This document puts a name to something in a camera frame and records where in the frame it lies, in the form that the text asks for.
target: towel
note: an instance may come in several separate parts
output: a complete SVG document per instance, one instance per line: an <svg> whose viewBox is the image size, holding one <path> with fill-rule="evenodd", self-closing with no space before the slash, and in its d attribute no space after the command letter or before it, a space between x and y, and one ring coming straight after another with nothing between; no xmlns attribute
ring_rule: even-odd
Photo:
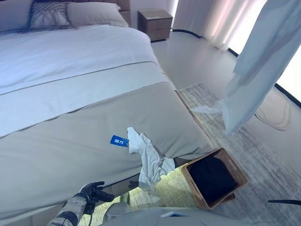
<svg viewBox="0 0 301 226"><path fill-rule="evenodd" d="M166 175L174 170L174 160L160 155L143 133L140 135L133 127L127 128L129 140L129 153L141 155L142 168L139 176L139 187L150 193L154 186L161 180L161 175Z"/></svg>

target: headboard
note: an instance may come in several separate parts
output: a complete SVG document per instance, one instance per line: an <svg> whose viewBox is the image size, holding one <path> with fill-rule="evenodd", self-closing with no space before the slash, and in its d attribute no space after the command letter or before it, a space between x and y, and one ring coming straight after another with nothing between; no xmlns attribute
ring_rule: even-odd
<svg viewBox="0 0 301 226"><path fill-rule="evenodd" d="M34 0L35 2L50 2L50 1L73 1L73 2L109 2L116 3L121 7L120 13L123 18L127 21L128 25L131 26L131 13L130 13L130 0Z"/></svg>

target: nightstand drawer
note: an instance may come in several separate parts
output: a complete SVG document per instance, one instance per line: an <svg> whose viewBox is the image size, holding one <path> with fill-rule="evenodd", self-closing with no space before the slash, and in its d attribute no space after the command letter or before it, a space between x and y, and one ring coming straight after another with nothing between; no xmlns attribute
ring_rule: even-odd
<svg viewBox="0 0 301 226"><path fill-rule="evenodd" d="M146 33L149 36L150 40L167 39L170 34L170 28L156 31L147 31Z"/></svg>
<svg viewBox="0 0 301 226"><path fill-rule="evenodd" d="M160 19L160 20L149 20L147 22L146 30L147 31L155 31L161 29L170 29L172 18L168 19Z"/></svg>

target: white pillow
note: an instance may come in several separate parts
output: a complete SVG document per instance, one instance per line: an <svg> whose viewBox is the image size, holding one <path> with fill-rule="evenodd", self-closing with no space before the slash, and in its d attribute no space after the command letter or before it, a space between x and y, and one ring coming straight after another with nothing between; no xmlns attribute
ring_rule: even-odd
<svg viewBox="0 0 301 226"><path fill-rule="evenodd" d="M114 3L72 2L68 4L67 15L70 23L75 28L95 24L128 27L119 10L120 7Z"/></svg>
<svg viewBox="0 0 301 226"><path fill-rule="evenodd" d="M0 32L25 29L32 0L0 1Z"/></svg>

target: nightstand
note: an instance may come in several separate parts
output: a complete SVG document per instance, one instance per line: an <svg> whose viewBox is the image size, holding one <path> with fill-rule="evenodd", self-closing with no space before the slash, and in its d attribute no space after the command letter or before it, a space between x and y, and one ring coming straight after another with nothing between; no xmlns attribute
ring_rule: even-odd
<svg viewBox="0 0 301 226"><path fill-rule="evenodd" d="M169 37L173 17L165 10L144 9L138 11L138 30L146 33L151 41Z"/></svg>

